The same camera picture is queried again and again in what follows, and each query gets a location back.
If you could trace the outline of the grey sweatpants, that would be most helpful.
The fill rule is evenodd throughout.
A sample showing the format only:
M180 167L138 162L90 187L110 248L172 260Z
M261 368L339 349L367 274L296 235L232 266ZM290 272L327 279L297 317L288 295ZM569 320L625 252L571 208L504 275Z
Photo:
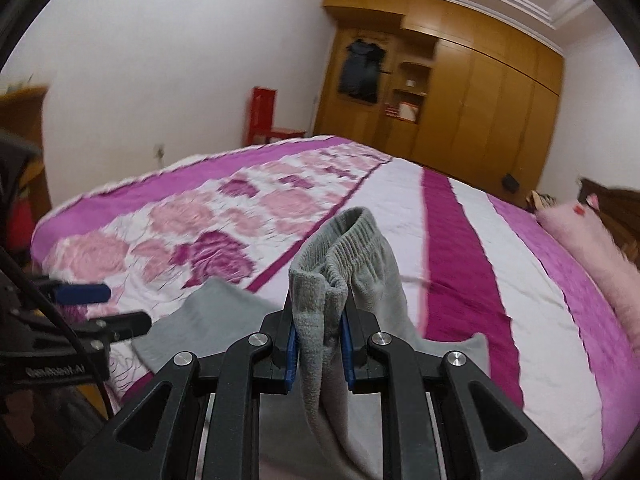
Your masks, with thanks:
M346 209L303 244L288 269L298 333L298 372L285 396L260 402L260 475L264 479L378 479L383 468L381 402L352 394L344 377L341 316L348 296L382 330L433 356L460 349L487 372L485 335L450 342L422 338L408 315L397 262L367 208ZM176 353L199 358L227 350L274 311L269 301L210 278L174 313L134 343L158 372Z

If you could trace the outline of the wooden side cabinet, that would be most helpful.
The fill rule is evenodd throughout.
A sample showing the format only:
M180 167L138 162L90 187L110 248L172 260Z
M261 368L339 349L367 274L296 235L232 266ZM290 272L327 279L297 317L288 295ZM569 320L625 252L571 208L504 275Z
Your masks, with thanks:
M1 244L9 213L21 188L29 189L39 220L51 209L43 163L42 109L46 86L25 87L1 96Z

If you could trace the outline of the purple and white bedspread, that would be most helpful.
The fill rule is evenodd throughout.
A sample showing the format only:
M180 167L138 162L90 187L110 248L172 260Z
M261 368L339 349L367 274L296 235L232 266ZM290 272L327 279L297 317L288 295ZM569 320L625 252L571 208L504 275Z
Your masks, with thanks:
M175 353L216 353L290 302L302 343L293 392L262 412L269 479L377 479L380 402L353 396L338 323L347 300L384 332L455 344L586 479L639 422L639 272L590 204L531 214L337 136L194 156L49 212L32 258L103 282L98 316L143 310L116 344L125 400Z

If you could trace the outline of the red folding chair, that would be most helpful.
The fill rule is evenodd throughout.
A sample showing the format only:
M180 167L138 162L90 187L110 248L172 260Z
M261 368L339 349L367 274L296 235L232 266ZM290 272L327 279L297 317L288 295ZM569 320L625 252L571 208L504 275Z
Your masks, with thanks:
M246 145L253 145L257 140L263 140L268 144L272 140L291 140L305 136L305 130L280 128L273 125L276 99L277 91L274 89L253 88L248 111Z

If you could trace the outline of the small black speaker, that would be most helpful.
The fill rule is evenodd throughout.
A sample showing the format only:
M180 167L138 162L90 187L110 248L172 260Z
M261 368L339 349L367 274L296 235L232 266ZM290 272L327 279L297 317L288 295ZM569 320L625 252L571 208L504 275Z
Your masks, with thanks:
M520 182L516 180L512 174L506 174L501 179L501 185L510 194L516 194L520 189Z

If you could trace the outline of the pink checked pillow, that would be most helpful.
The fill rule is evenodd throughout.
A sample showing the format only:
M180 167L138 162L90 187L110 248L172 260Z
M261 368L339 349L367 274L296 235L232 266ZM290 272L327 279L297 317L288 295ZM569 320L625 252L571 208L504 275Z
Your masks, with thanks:
M639 270L617 247L597 213L577 200L535 212L538 223L584 268L612 307L639 355Z

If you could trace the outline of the dark jacket hanging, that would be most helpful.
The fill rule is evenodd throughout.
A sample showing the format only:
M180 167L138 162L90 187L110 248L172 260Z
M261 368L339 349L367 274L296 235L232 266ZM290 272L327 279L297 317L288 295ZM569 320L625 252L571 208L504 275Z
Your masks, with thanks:
M376 104L386 51L375 42L367 42L361 38L353 41L346 51L337 91L352 99Z

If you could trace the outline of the yellow wooden wardrobe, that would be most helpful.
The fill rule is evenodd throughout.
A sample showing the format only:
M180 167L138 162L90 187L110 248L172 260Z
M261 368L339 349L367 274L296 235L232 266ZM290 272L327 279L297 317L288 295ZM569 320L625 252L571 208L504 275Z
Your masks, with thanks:
M335 134L519 203L536 188L564 61L502 21L446 0L323 0L336 35L314 132ZM378 102L337 91L356 39L386 51ZM516 194L501 185L520 182Z

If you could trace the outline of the dark wooden headboard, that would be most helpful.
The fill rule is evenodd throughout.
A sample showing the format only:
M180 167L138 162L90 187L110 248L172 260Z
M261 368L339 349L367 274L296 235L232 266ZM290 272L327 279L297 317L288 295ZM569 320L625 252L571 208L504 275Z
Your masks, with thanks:
M578 200L589 204L614 238L615 244L639 265L639 192L630 188L607 188L579 178Z

